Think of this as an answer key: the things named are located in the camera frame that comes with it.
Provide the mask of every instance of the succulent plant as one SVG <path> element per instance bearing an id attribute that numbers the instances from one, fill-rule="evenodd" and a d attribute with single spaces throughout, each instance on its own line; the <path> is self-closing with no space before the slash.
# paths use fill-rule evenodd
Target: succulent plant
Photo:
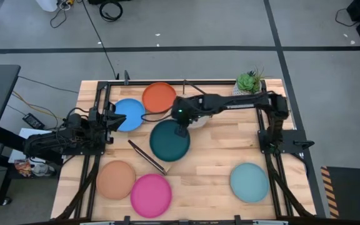
<path id="1" fill-rule="evenodd" d="M 259 91 L 259 82 L 263 78 L 263 70 L 262 72 L 259 72 L 256 68 L 253 71 L 249 71 L 238 76 L 237 85 L 240 90 L 248 91 L 254 94 Z"/>

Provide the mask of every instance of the gray floor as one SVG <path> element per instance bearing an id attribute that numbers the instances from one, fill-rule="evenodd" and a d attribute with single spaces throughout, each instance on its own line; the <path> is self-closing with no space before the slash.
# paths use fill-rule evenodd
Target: gray floor
<path id="1" fill-rule="evenodd" d="M 270 0 L 281 44 L 360 46 L 354 27 L 334 22 L 335 12 L 350 2 Z M 114 23 L 103 21 L 97 7 L 87 5 L 106 47 L 274 46 L 262 0 L 133 0 L 122 5 L 123 17 Z M 5 0 L 0 10 L 0 49 L 101 48 L 81 4 L 67 12 L 67 21 L 57 29 L 49 26 L 54 13 L 42 11 L 35 1 Z M 340 20 L 351 22 L 346 13 Z M 284 55 L 307 136 L 316 142 L 311 148 L 315 167 L 360 168 L 360 51 Z M 276 51 L 109 52 L 108 56 L 117 73 L 126 69 L 132 79 L 235 78 L 254 66 L 265 68 L 266 76 L 283 78 Z M 19 64 L 21 76 L 72 90 L 84 79 L 113 79 L 101 52 L 0 54 L 0 64 Z M 66 115 L 77 98 L 22 79 L 15 91 L 58 116 Z M 47 127 L 55 126 L 53 118 L 15 98 L 9 105 L 35 114 Z M 22 116 L 7 108 L 0 126 L 18 133 L 27 127 Z M 3 175 L 0 172 L 0 185 Z M 55 180 L 13 181 L 9 195 L 14 201 L 0 207 L 0 224 L 49 219 L 56 185 Z"/>

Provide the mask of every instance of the light blue plate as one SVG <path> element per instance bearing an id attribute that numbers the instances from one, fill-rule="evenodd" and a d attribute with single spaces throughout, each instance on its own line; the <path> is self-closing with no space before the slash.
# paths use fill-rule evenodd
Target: light blue plate
<path id="1" fill-rule="evenodd" d="M 143 123 L 141 115 L 145 114 L 145 109 L 140 101 L 127 98 L 118 101 L 115 105 L 116 114 L 126 115 L 126 120 L 119 126 L 118 131 L 132 131 Z"/>
<path id="2" fill-rule="evenodd" d="M 232 170 L 230 186 L 240 200 L 246 203 L 257 203 L 268 194 L 269 180 L 263 169 L 247 162 Z"/>

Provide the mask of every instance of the wooden table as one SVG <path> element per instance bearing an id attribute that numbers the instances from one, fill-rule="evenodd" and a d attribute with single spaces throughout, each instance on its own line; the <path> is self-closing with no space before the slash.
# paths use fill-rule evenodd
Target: wooden table
<path id="1" fill-rule="evenodd" d="M 92 107 L 98 81 L 81 83 L 76 107 Z M 280 79 L 267 79 L 267 90 L 286 95 Z M 111 89 L 112 103 L 124 98 L 141 101 L 146 86 L 114 86 Z M 183 86 L 173 86 L 178 95 L 183 93 Z M 206 93 L 217 93 L 230 96 L 233 85 L 201 85 Z M 200 94 L 191 86 L 186 86 L 187 95 Z M 158 170 L 142 158 L 128 143 L 128 139 L 148 148 L 145 140 L 156 123 L 144 122 L 132 132 L 112 132 L 114 144 L 107 145 L 106 153 L 101 158 L 100 169 L 113 160 L 123 160 L 136 171 L 137 178 L 148 173 L 159 173 Z M 284 129 L 294 127 L 291 116 L 284 122 Z M 172 187 L 173 199 L 170 208 L 153 220 L 218 220 L 234 219 L 274 219 L 275 213 L 271 193 L 259 203 L 249 204 L 240 201 L 231 191 L 229 175 L 238 164 L 250 162 L 259 165 L 265 171 L 264 155 L 259 150 L 257 130 L 259 129 L 255 109 L 224 111 L 214 115 L 207 124 L 190 131 L 191 147 L 179 161 L 173 163 L 166 176 Z M 61 171 L 51 217 L 63 212 L 79 187 L 84 156 L 76 156 Z M 287 184 L 302 205 L 315 213 L 313 199 L 306 177 L 304 164 L 289 154 L 282 155 Z M 283 194 L 277 187 L 282 214 L 286 214 Z M 81 216 L 86 215 L 88 192 L 84 195 Z M 97 191 L 94 201 L 92 220 L 119 220 L 130 216 L 132 221 L 148 220 L 139 216 L 131 207 L 130 195 L 119 201 L 108 200 Z"/>

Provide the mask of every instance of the pink plate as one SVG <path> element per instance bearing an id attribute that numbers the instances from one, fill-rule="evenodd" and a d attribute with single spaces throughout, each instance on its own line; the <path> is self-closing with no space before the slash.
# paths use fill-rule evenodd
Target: pink plate
<path id="1" fill-rule="evenodd" d="M 169 183 L 158 174 L 147 174 L 140 177 L 131 190 L 133 209 L 145 218 L 162 215 L 172 201 L 172 190 Z"/>

